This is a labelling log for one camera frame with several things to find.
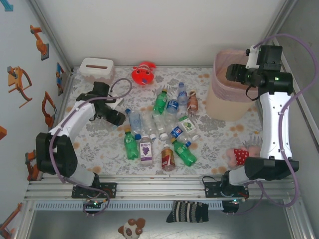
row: white enclosure wall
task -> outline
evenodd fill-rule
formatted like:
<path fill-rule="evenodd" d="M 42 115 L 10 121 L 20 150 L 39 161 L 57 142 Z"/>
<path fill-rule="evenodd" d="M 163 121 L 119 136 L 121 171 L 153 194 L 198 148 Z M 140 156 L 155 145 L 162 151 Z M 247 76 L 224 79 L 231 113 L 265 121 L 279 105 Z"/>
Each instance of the white enclosure wall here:
<path fill-rule="evenodd" d="M 316 56 L 319 57 L 319 1 L 299 0 L 287 18 L 280 32 L 300 37 L 309 44 Z M 314 76 L 314 67 L 307 51 L 297 42 L 279 37 L 278 42 L 283 46 L 284 55 L 291 68 L 300 89 L 307 86 Z M 304 107 L 313 137 L 319 140 L 319 82 L 300 97 Z M 292 107 L 292 125 L 290 141 L 294 160 L 300 161 L 298 179 L 306 209 L 311 219 L 313 229 L 319 237 L 319 147 L 314 143 L 301 113 Z"/>
<path fill-rule="evenodd" d="M 264 37 L 285 0 L 37 0 L 68 60 L 212 65 Z"/>
<path fill-rule="evenodd" d="M 25 153 L 35 149 L 38 133 L 48 131 L 41 111 L 44 91 L 50 94 L 58 110 L 63 98 L 63 94 L 57 94 L 55 72 L 60 60 L 53 47 L 50 45 L 49 58 L 41 61 L 36 39 L 30 32 L 30 25 L 38 27 L 39 23 L 26 1 L 9 2 L 13 11 L 4 11 L 0 4 L 0 126 L 6 130 L 6 136 L 0 140 L 0 223 L 24 198 L 28 185 Z M 48 43 L 45 34 L 39 33 L 39 36 Z M 14 88 L 14 85 L 8 86 L 8 66 L 21 67 L 32 82 L 24 91 L 32 100 L 21 108 L 25 102 L 22 95 L 17 90 L 8 92 Z M 22 83 L 24 87 L 28 85 L 24 76 Z M 49 104 L 46 110 L 54 114 Z"/>

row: red polka dot cloth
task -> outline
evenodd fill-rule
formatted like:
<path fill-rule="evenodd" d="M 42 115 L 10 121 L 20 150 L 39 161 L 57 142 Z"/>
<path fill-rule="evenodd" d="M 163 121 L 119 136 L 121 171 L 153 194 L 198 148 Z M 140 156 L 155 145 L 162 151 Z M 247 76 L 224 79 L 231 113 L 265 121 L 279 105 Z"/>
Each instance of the red polka dot cloth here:
<path fill-rule="evenodd" d="M 244 165 L 246 159 L 249 157 L 249 152 L 241 149 L 234 149 L 234 153 L 237 160 L 236 166 Z"/>

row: black and white sock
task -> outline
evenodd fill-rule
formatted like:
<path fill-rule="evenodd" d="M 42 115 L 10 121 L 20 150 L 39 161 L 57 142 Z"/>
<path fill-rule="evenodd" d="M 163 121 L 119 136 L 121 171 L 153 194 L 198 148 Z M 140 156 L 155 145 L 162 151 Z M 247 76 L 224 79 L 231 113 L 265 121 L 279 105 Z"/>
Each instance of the black and white sock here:
<path fill-rule="evenodd" d="M 199 202 L 174 201 L 173 209 L 166 222 L 203 223 L 208 221 L 208 204 Z"/>

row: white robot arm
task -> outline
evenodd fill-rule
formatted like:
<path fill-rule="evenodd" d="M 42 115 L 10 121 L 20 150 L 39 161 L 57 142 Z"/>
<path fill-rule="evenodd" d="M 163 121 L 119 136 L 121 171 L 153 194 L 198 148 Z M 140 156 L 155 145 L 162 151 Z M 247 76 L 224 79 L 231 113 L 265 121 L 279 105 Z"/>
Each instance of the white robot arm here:
<path fill-rule="evenodd" d="M 49 133 L 40 133 L 36 137 L 37 167 L 40 171 L 55 174 L 49 156 L 49 143 L 59 130 L 53 145 L 53 155 L 60 174 L 78 184 L 99 188 L 98 175 L 78 164 L 72 142 L 89 120 L 103 118 L 119 126 L 125 121 L 125 115 L 114 109 L 123 101 L 123 98 L 85 103 L 96 97 L 116 97 L 116 95 L 114 93 L 112 96 L 109 95 L 109 85 L 94 82 L 93 91 L 81 94 L 70 113 L 55 128 Z"/>
<path fill-rule="evenodd" d="M 263 109 L 263 145 L 259 158 L 249 157 L 243 167 L 226 172 L 223 178 L 224 186 L 242 186 L 252 180 L 283 179 L 290 175 L 279 145 L 279 116 L 293 92 L 292 75 L 280 72 L 282 47 L 268 45 L 255 49 L 251 47 L 246 53 L 249 55 L 247 65 L 230 65 L 226 78 L 247 86 L 258 87 Z M 289 108 L 283 118 L 283 144 L 285 154 L 296 172 L 299 163 L 292 161 L 288 114 Z"/>

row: floral tablecloth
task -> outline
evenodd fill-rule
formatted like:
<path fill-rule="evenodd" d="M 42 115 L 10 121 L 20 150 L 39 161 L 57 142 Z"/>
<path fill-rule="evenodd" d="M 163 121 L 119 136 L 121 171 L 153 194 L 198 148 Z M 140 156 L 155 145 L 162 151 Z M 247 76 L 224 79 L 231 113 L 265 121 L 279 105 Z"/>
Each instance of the floral tablecloth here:
<path fill-rule="evenodd" d="M 131 78 L 131 67 L 117 67 L 115 79 Z M 142 166 L 140 161 L 128 160 L 124 148 L 124 126 L 112 126 L 103 119 L 88 122 L 73 142 L 79 163 L 87 170 L 98 174 L 120 175 L 202 175 L 223 174 L 227 170 L 225 152 L 229 148 L 262 144 L 262 128 L 253 106 L 237 122 L 225 122 L 210 118 L 206 114 L 206 95 L 209 87 L 212 68 L 187 67 L 158 67 L 155 69 L 155 79 L 151 85 L 140 86 L 133 83 L 131 93 L 125 97 L 124 103 L 117 110 L 124 113 L 126 108 L 139 111 L 152 110 L 157 92 L 162 88 L 168 89 L 168 97 L 177 94 L 179 81 L 183 81 L 187 91 L 196 89 L 199 111 L 190 118 L 198 126 L 201 139 L 191 145 L 192 153 L 197 162 L 187 167 L 175 154 L 176 169 L 165 172 L 161 168 L 161 149 L 164 142 L 157 139 L 153 144 L 154 164 Z M 75 104 L 75 99 L 81 94 L 91 91 L 93 84 L 86 82 L 80 75 L 78 68 L 73 71 L 74 80 L 68 99 L 66 114 Z M 128 82 L 121 81 L 114 87 L 118 95 L 129 88 Z"/>

